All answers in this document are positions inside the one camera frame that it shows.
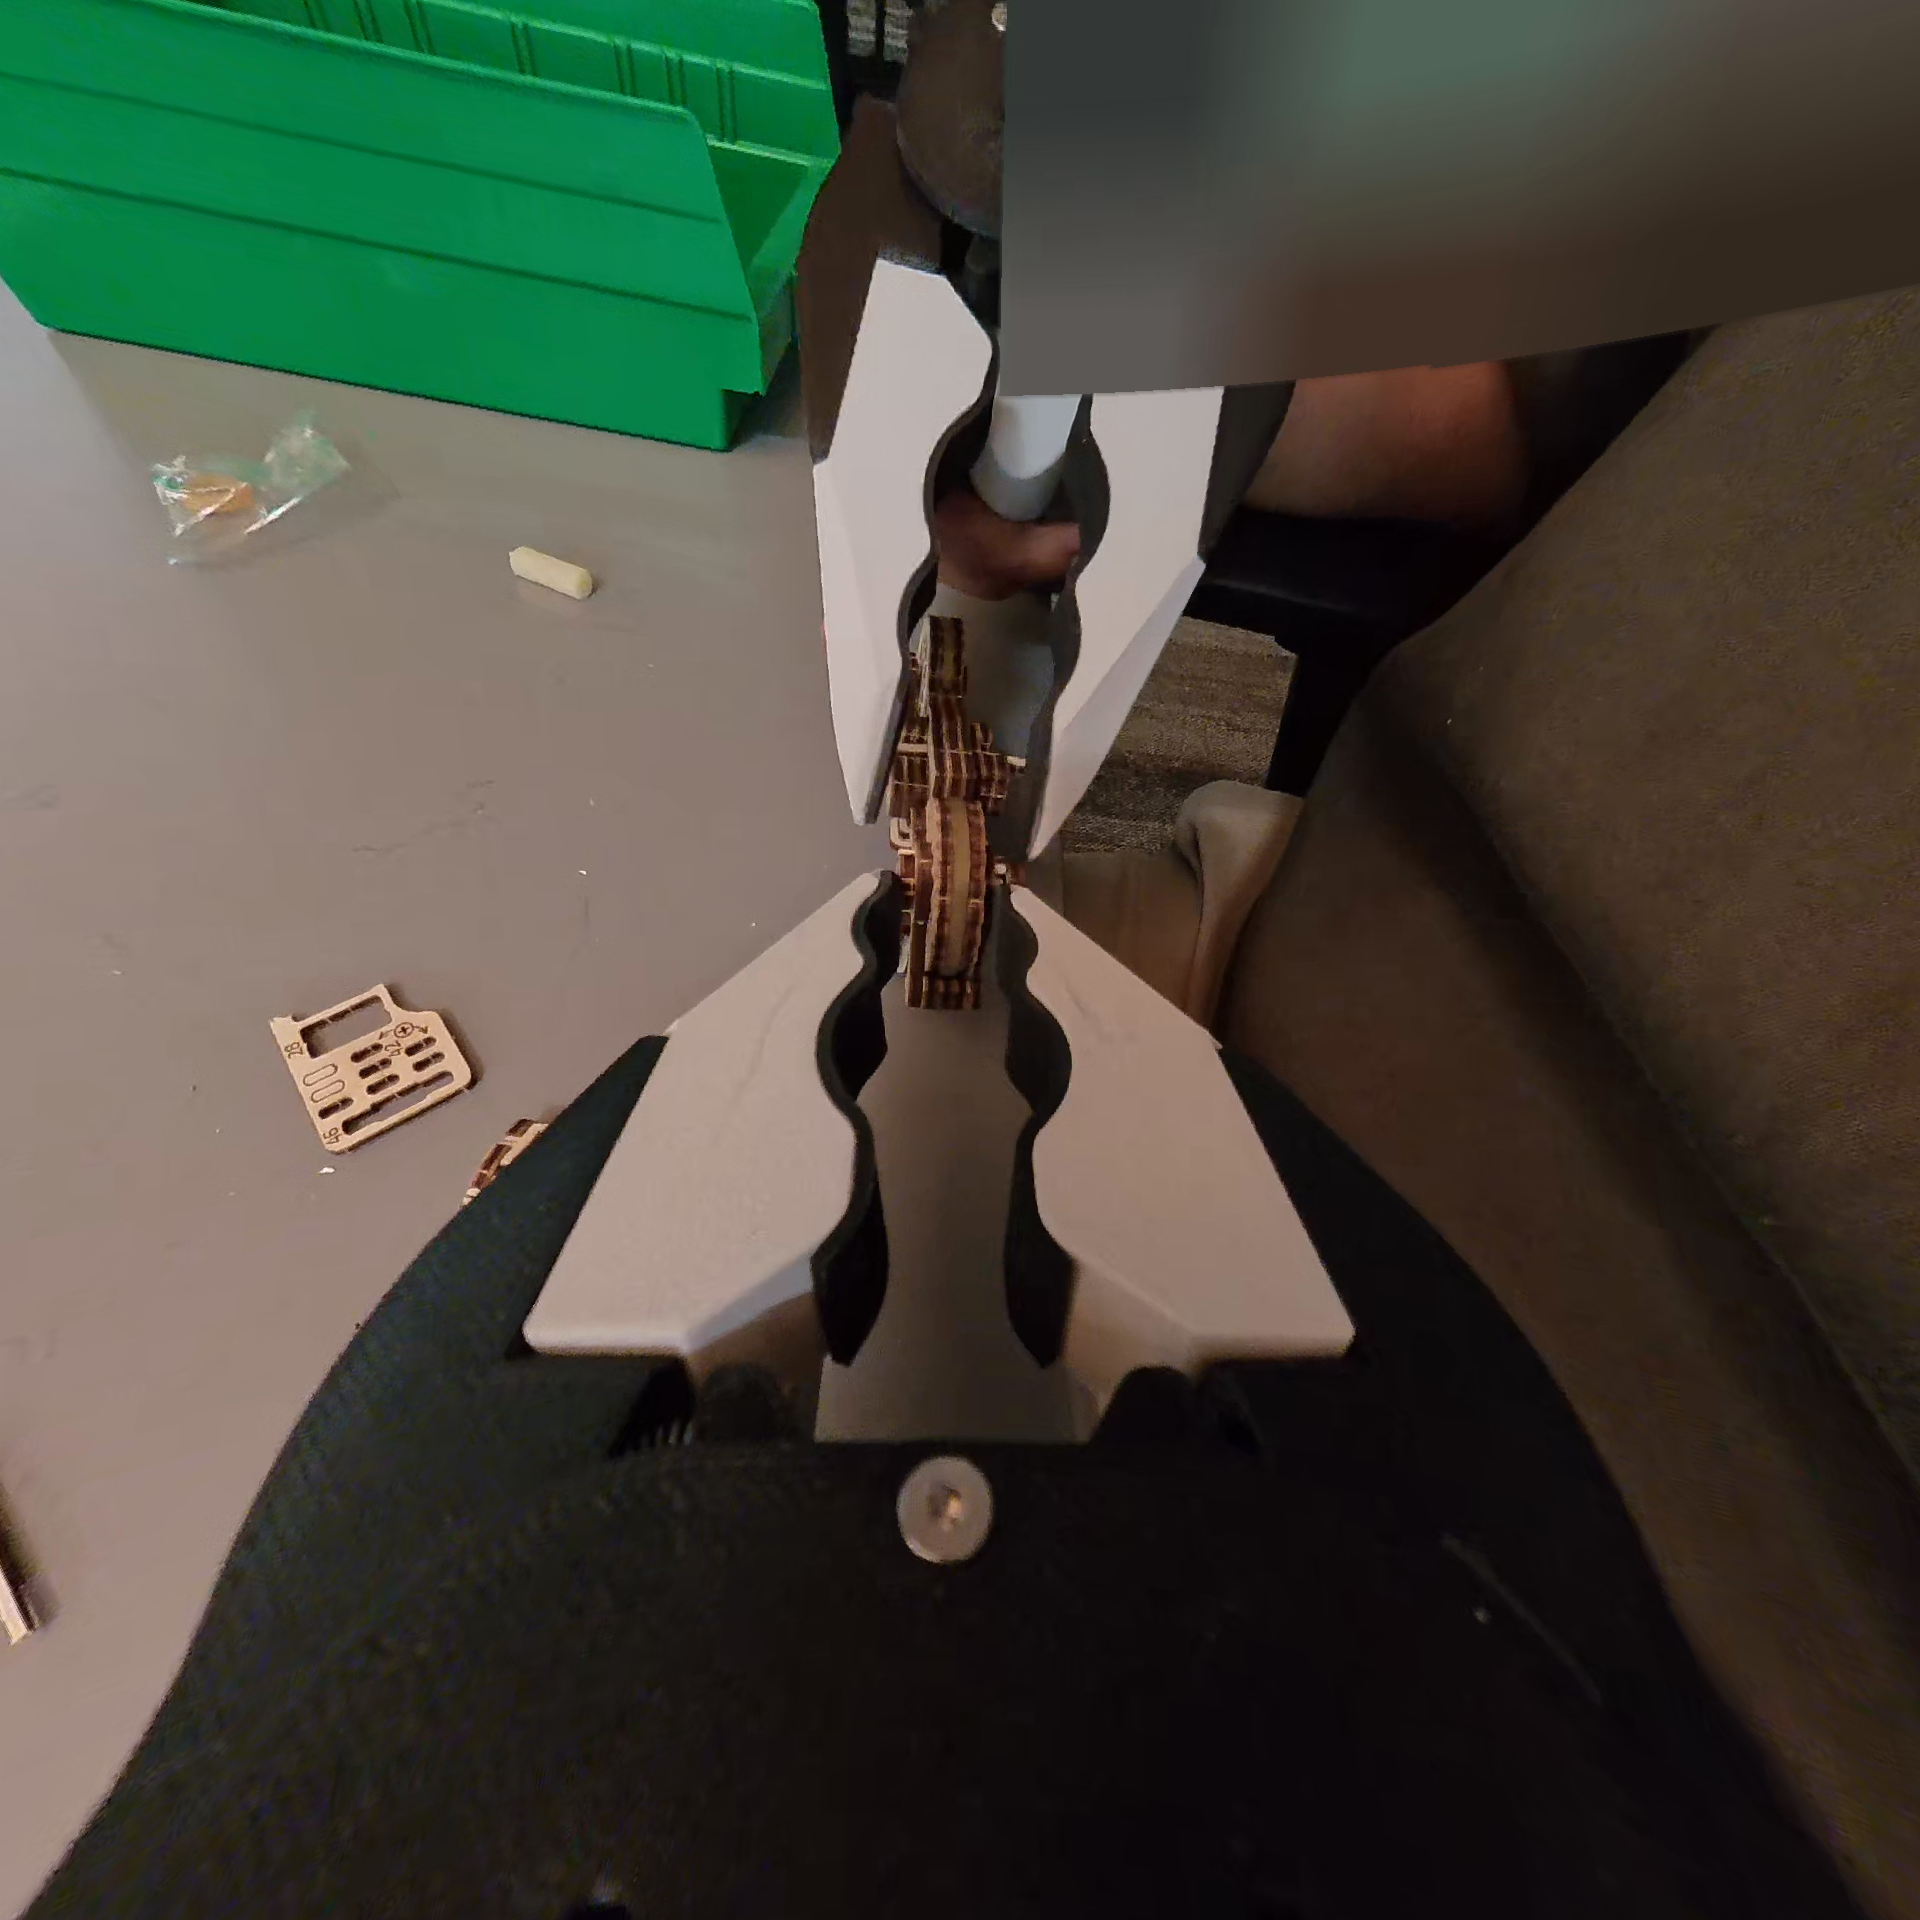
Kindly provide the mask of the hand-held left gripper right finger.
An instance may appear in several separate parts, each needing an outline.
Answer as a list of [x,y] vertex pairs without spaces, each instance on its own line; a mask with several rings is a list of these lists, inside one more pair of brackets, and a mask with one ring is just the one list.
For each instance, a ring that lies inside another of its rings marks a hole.
[[1025,1120],[1001,1269],[1025,1353],[1065,1372],[1342,1356],[1352,1318],[1209,1031],[1030,889],[1002,911]]

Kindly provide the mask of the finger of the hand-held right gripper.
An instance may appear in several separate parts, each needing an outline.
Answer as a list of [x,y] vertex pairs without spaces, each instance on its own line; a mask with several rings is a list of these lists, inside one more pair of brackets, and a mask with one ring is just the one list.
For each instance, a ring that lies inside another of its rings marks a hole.
[[1219,397],[1217,385],[1090,397],[1085,441],[1105,518],[1083,533],[1062,599],[1075,646],[1049,711],[1035,845],[1085,795],[1198,588]]
[[933,481],[993,373],[991,336],[945,277],[874,261],[832,441],[811,465],[832,739],[859,825],[882,809],[905,649],[936,568]]

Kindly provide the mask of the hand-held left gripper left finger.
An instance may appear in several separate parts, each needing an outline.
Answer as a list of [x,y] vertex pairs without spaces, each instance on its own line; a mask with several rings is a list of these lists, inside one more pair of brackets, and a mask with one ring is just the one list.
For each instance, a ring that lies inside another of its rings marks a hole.
[[523,1323],[539,1353],[853,1363],[887,1287],[873,1128],[901,889],[863,872],[672,1021]]

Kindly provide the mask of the wooden puzzle model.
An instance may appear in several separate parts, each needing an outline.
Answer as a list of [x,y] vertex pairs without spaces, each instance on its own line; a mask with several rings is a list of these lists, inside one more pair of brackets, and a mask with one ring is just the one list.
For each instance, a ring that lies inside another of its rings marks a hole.
[[991,932],[993,891],[1018,865],[991,852],[1024,758],[1001,752],[968,712],[966,631],[930,614],[907,657],[907,696],[883,788],[887,832],[903,887],[903,1001],[968,1013]]

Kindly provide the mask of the person's right forearm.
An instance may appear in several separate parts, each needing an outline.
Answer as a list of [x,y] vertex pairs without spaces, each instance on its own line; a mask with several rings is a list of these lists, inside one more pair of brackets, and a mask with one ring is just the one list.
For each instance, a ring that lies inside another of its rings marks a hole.
[[1491,535],[1517,520],[1526,487],[1514,385],[1488,361],[1296,381],[1242,502]]

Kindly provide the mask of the grey desk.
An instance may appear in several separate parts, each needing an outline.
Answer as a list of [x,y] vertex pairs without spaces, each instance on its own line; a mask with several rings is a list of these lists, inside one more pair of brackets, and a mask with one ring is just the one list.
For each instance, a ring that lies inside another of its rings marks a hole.
[[[171,566],[147,468],[352,464]],[[877,861],[798,357],[728,453],[51,333],[3,295],[3,1916],[169,1686],[302,1406],[570,1101]],[[574,604],[510,551],[586,565]],[[466,1093],[320,1150],[270,1020],[377,983]]]

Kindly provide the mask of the person's right hand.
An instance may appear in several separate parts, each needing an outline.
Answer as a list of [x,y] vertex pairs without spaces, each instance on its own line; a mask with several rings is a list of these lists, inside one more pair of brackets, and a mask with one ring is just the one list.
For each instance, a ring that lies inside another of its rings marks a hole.
[[938,582],[991,604],[1059,590],[1081,548],[1073,520],[1006,518],[970,487],[936,502],[933,535]]

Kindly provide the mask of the small wooden cube assembly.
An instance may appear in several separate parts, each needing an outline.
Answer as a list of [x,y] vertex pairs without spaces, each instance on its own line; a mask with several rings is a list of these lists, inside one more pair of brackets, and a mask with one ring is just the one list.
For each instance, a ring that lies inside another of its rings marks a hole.
[[505,1167],[510,1167],[547,1128],[547,1124],[547,1117],[514,1120],[479,1158],[464,1188],[461,1207],[467,1207],[472,1200],[478,1200],[478,1196],[485,1188],[488,1188],[498,1180],[498,1174]]

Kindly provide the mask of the black office chair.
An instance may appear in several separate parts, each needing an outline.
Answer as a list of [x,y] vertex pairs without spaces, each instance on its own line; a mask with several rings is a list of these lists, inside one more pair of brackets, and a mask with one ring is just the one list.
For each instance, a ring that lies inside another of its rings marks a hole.
[[1469,555],[1458,535],[1413,520],[1231,516],[1186,614],[1290,657],[1265,788],[1309,790],[1379,660],[1456,597]]

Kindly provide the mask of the slotted wooden puzzle piece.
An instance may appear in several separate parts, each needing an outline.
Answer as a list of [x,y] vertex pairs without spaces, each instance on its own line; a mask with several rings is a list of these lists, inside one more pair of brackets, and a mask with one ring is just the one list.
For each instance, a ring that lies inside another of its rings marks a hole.
[[333,1158],[472,1085],[447,1020],[403,1006],[386,983],[314,1015],[277,1015],[270,1031],[320,1150]]

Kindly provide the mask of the person's pale trousers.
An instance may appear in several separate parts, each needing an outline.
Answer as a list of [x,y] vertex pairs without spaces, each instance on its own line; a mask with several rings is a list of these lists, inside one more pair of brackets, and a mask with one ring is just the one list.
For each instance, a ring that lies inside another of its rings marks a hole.
[[1160,851],[1067,852],[1062,915],[1146,987],[1214,1027],[1241,932],[1273,879],[1302,799],[1211,782]]

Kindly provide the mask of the person's brown shirt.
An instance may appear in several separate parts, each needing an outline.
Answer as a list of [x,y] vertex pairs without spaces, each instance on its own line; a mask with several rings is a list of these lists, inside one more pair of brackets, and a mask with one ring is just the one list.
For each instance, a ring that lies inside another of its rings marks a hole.
[[1368,1464],[1578,1707],[1784,1789],[1733,1916],[1914,1916],[1914,291],[1717,327],[1398,646],[1219,1001],[1373,1269]]

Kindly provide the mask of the green plastic bin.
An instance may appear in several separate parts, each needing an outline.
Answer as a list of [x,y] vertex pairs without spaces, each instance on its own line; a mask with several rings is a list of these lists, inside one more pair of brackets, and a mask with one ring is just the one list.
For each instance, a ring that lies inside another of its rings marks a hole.
[[815,5],[3,1],[45,329],[723,451],[838,148]]

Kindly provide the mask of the clear plastic bag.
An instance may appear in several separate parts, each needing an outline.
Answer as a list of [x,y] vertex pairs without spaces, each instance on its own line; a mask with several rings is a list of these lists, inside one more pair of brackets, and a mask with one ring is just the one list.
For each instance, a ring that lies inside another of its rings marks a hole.
[[250,459],[184,453],[157,461],[147,481],[165,516],[165,558],[171,566],[226,559],[346,478],[346,454],[312,415],[278,427]]

